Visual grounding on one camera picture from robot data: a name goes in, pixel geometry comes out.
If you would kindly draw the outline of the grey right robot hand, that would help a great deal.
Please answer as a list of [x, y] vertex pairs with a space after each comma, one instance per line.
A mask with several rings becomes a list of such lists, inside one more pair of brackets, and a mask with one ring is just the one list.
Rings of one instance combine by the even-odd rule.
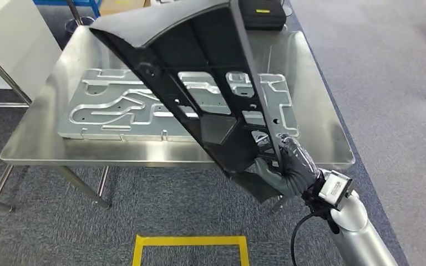
[[315, 183], [321, 171], [296, 138], [286, 133], [280, 133], [277, 137], [280, 139], [279, 151], [284, 172], [273, 172], [267, 162], [259, 157], [255, 159], [256, 172], [284, 196], [300, 196]]

